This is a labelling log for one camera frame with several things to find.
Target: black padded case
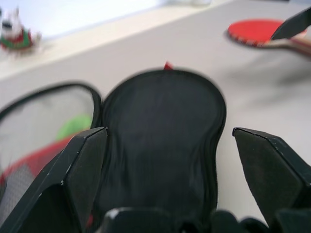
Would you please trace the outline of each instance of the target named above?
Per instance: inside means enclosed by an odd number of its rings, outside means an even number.
[[[156,207],[207,227],[225,117],[218,88],[192,72],[155,70],[120,84],[103,102],[108,146],[95,206]]]

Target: red paddle rubber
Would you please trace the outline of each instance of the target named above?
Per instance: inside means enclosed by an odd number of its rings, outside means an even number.
[[[244,20],[231,24],[228,34],[242,44],[262,46],[281,24],[282,21],[274,19]]]

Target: gray mesh fabric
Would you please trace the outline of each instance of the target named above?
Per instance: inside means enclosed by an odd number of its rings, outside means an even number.
[[[19,167],[7,177],[7,186],[0,203],[0,226],[10,215],[16,204],[34,180],[26,165]]]

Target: white table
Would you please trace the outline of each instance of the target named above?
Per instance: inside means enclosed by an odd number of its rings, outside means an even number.
[[[84,80],[109,92],[137,71],[169,60],[210,76],[228,108],[217,150],[219,208],[237,217],[262,215],[248,189],[234,127],[281,136],[311,164],[310,59],[290,50],[260,50],[225,37],[230,23],[245,18],[280,18],[305,7],[282,2],[241,0],[161,26],[63,61],[3,80],[1,102],[63,80]]]

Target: green object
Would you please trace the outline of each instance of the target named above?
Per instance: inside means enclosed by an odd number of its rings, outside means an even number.
[[[4,45],[8,49],[20,50],[23,48],[30,47],[32,45],[28,31],[23,32],[23,40],[18,42],[12,42],[4,39],[3,36],[0,38],[0,44]]]
[[[62,140],[83,130],[88,130],[90,129],[91,124],[92,118],[89,115],[78,115],[64,124],[64,126],[58,131],[56,140]]]

